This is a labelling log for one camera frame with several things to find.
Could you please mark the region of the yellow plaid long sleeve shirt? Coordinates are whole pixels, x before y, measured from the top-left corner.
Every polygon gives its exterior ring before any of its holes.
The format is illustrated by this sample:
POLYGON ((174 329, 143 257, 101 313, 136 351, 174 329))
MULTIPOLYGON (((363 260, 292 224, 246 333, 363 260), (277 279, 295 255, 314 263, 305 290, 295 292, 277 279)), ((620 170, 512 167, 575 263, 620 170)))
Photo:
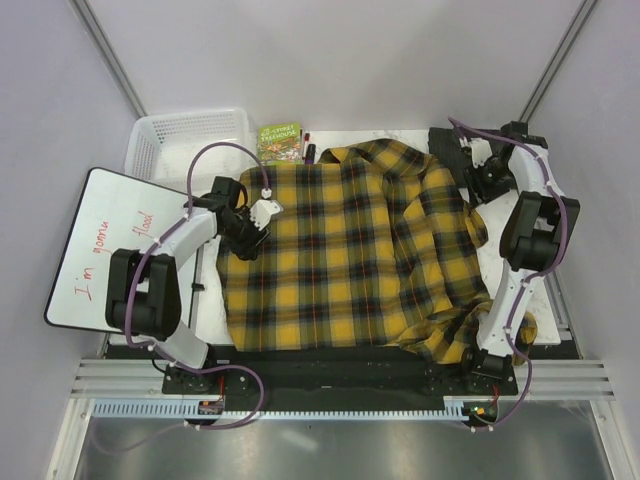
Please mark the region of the yellow plaid long sleeve shirt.
POLYGON ((255 259, 217 258, 240 351, 396 346, 454 364, 492 304, 481 215, 435 157, 392 139, 331 148, 312 166, 243 173, 282 212, 255 259))

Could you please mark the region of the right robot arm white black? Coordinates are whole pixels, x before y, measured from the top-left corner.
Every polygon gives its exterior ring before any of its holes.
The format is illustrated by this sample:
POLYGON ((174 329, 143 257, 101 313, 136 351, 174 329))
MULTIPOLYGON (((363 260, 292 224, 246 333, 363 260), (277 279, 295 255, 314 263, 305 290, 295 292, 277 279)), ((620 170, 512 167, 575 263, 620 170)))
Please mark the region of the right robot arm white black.
POLYGON ((510 189, 518 198, 499 242, 503 260, 489 313, 479 320, 475 344, 463 354, 458 381, 467 392, 483 392, 493 381, 505 383, 512 371, 517 335, 535 287, 565 257, 581 205, 558 186, 548 163, 548 144, 510 122, 491 133, 452 122, 471 159, 463 170, 471 205, 488 204, 510 189))

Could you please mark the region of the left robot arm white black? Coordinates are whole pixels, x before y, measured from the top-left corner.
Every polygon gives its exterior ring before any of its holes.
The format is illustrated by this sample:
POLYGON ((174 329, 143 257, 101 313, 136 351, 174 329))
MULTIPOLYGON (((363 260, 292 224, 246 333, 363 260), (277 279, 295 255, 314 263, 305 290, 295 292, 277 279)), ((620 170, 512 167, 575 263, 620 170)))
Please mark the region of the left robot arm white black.
POLYGON ((268 225, 284 208, 265 189, 252 206, 240 182, 218 177, 211 191, 190 195, 182 217, 144 252, 118 249, 107 281, 105 320, 124 333, 131 348, 148 347, 185 368, 185 382, 208 393, 219 382, 218 367, 207 361, 209 345, 182 321, 178 273, 205 243, 216 238, 243 261, 257 258, 268 225))

